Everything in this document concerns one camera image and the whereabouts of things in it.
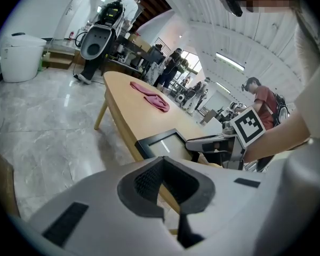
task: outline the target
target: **marble floor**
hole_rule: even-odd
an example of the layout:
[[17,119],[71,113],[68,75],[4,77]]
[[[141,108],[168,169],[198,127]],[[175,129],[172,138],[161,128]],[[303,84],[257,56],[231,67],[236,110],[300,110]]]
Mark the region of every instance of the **marble floor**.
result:
[[[104,101],[102,77],[97,73],[93,81],[99,83],[86,85],[72,72],[73,67],[49,68],[27,82],[0,82],[0,153],[14,167],[15,194],[25,220],[80,179],[133,162],[109,109],[100,129],[93,129]],[[168,228],[177,228],[179,216],[161,198],[158,205],[165,209]]]

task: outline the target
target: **wooden staircase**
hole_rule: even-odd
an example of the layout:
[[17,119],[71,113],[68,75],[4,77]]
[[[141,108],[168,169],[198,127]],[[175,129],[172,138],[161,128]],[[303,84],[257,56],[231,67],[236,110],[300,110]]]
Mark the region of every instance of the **wooden staircase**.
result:
[[43,59],[43,67],[69,69],[75,57],[75,50],[64,51],[58,49],[49,49],[49,52],[50,58],[48,60]]

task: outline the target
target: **man in red shirt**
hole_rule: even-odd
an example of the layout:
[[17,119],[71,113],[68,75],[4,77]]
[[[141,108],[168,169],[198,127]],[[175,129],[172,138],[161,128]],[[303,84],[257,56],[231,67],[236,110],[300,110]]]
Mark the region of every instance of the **man in red shirt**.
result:
[[[267,106],[273,113],[276,112],[276,98],[274,93],[266,86],[261,85],[260,81],[255,77],[249,78],[244,88],[246,91],[255,95],[255,101],[252,107],[259,115],[266,130],[272,129],[274,127],[274,119]],[[235,112],[243,112],[245,109],[246,108],[236,108]]]

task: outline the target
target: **red shirt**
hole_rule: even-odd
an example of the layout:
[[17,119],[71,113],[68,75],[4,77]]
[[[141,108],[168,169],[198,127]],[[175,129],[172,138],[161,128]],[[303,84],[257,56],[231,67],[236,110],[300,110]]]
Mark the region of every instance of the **red shirt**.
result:
[[266,130],[273,128],[273,116],[268,111],[267,107],[265,106],[265,103],[269,106],[273,113],[276,112],[276,99],[274,93],[272,93],[272,91],[266,86],[260,85],[256,90],[255,101],[256,100],[263,101],[263,105],[261,106],[257,114],[259,115]]

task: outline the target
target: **pink towel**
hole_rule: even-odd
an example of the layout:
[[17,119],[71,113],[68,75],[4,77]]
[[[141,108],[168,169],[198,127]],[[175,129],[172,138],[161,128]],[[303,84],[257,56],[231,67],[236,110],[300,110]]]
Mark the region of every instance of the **pink towel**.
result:
[[130,85],[140,91],[141,93],[145,94],[144,97],[151,105],[155,106],[156,108],[160,109],[162,112],[167,112],[170,110],[170,105],[161,98],[157,93],[154,93],[151,90],[144,88],[142,85],[136,82],[130,82]]

